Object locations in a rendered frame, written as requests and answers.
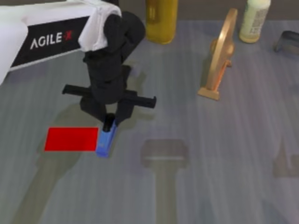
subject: red rectangle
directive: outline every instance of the red rectangle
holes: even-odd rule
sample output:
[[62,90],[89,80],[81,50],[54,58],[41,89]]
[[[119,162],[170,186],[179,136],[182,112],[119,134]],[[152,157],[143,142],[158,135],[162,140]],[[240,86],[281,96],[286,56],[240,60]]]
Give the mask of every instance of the red rectangle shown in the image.
[[45,144],[48,152],[91,152],[97,146],[97,127],[51,127]]

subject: blue object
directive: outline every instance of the blue object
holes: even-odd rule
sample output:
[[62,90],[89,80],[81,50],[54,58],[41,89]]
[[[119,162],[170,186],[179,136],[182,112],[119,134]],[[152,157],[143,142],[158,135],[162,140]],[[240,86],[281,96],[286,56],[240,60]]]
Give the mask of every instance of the blue object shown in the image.
[[116,129],[117,126],[114,121],[109,132],[104,132],[101,130],[100,136],[98,137],[97,148],[95,150],[98,157],[109,157],[109,151]]

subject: wooden object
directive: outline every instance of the wooden object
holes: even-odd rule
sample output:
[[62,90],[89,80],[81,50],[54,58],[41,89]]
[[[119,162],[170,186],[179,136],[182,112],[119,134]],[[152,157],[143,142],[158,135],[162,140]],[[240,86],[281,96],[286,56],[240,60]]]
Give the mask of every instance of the wooden object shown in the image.
[[198,94],[214,100],[219,100],[218,88],[226,67],[231,67],[230,58],[234,53],[235,45],[233,34],[238,10],[231,8],[226,16],[219,38],[213,40],[210,52],[213,55],[206,84],[202,86]]

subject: gray table surface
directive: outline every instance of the gray table surface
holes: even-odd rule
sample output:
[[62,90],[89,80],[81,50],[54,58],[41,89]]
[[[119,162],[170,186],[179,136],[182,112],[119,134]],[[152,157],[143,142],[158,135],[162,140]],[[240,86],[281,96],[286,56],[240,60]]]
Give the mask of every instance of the gray table surface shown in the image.
[[[49,126],[98,123],[61,94],[88,85],[82,53],[9,74],[0,86],[0,224],[297,224],[299,58],[272,45],[299,22],[269,21],[253,45],[236,34],[216,102],[197,90],[221,26],[181,21],[171,44],[140,44],[128,62],[142,73],[129,86],[157,106],[122,123],[110,159],[43,152]],[[157,150],[186,160],[155,161]]]

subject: white bottle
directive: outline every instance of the white bottle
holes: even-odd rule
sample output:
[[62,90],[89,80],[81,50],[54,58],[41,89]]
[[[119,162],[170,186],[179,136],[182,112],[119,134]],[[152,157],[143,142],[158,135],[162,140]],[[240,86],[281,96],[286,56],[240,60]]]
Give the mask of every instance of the white bottle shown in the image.
[[248,0],[239,37],[246,43],[255,43],[260,38],[271,0]]

